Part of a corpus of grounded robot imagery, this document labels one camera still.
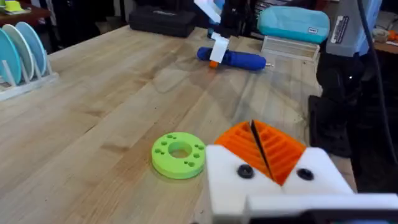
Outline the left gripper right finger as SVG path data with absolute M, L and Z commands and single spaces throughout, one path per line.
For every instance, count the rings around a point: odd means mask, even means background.
M 258 120 L 251 121 L 264 174 L 289 194 L 354 194 L 329 155 L 306 147 L 282 131 Z

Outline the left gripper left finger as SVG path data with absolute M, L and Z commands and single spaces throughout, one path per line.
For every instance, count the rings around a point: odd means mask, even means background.
M 254 121 L 239 123 L 207 145 L 206 175 L 212 223 L 240 223 L 246 198 L 278 195 L 269 177 Z

